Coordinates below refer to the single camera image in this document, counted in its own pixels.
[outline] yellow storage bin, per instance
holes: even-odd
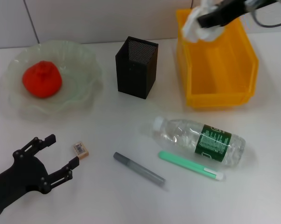
[[[192,107],[235,106],[254,95],[258,59],[239,19],[225,26],[213,42],[187,42],[182,27],[191,12],[177,10],[179,24],[177,61],[186,94]]]

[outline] white cloth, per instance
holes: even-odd
[[[183,36],[186,40],[196,43],[199,39],[211,42],[219,37],[224,27],[215,26],[210,28],[201,28],[197,18],[201,15],[212,12],[216,6],[213,0],[202,0],[201,6],[194,8],[189,14],[184,27],[182,28]]]

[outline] mint green pen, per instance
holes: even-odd
[[[192,171],[195,171],[199,174],[205,175],[207,177],[210,177],[210,178],[218,180],[218,181],[222,181],[225,178],[225,175],[223,173],[214,171],[201,164],[187,160],[181,156],[178,156],[178,155],[166,152],[166,151],[159,152],[158,156],[162,160],[171,162],[173,164],[176,164],[180,167],[184,167],[186,169],[190,169]]]

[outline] black mesh pencil holder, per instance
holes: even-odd
[[[128,37],[116,55],[118,91],[146,99],[156,79],[158,44]]]

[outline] white table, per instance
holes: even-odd
[[[47,195],[30,192],[10,205],[0,224],[281,224],[281,33],[249,35],[260,59],[255,96],[234,109],[198,112],[184,106],[176,75],[175,40],[159,40],[156,82],[146,100],[117,91],[115,54],[122,43],[89,44],[103,68],[104,87],[92,107],[33,122],[0,105],[0,173],[33,137],[57,143],[37,154],[49,173],[74,157],[83,141],[90,156],[73,180]],[[0,76],[22,49],[0,49]],[[247,141],[226,181],[160,160],[146,131],[154,118],[188,118]],[[119,152],[167,180],[163,190],[113,159]]]

